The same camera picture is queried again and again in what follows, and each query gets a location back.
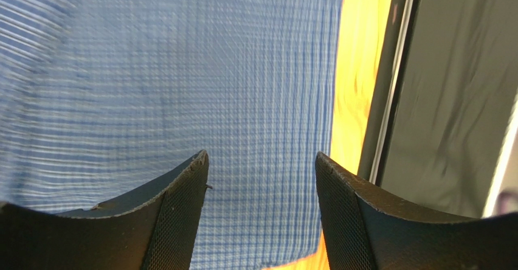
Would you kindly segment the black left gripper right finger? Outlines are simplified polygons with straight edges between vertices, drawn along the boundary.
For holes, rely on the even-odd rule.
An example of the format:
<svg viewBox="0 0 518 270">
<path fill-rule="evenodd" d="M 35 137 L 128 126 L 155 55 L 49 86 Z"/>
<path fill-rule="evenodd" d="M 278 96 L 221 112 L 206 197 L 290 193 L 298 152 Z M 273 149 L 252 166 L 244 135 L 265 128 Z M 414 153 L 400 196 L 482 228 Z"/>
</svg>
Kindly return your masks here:
<svg viewBox="0 0 518 270">
<path fill-rule="evenodd" d="M 468 218 L 402 199 L 323 153 L 316 186 L 331 269 L 516 269 L 517 214 Z"/>
</svg>

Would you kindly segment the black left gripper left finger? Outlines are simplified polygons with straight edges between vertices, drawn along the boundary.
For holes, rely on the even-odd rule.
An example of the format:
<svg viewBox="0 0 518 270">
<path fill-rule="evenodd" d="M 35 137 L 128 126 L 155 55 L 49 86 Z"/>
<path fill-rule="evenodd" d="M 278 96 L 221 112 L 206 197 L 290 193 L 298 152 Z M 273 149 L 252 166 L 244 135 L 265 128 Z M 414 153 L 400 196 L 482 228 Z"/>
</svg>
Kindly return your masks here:
<svg viewBox="0 0 518 270">
<path fill-rule="evenodd" d="M 90 210 L 1 203 L 2 269 L 188 269 L 207 190 L 202 150 Z"/>
</svg>

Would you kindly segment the blue checked long sleeve shirt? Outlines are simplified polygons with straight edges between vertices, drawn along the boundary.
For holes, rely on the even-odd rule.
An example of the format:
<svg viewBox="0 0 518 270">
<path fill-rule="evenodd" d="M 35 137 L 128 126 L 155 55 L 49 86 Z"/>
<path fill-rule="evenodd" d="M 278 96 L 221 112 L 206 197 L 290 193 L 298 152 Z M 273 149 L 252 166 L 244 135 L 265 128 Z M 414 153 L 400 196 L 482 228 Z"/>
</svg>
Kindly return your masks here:
<svg viewBox="0 0 518 270">
<path fill-rule="evenodd" d="M 342 0 L 1 0 L 1 199 L 88 209 L 199 150 L 192 269 L 320 240 Z"/>
</svg>

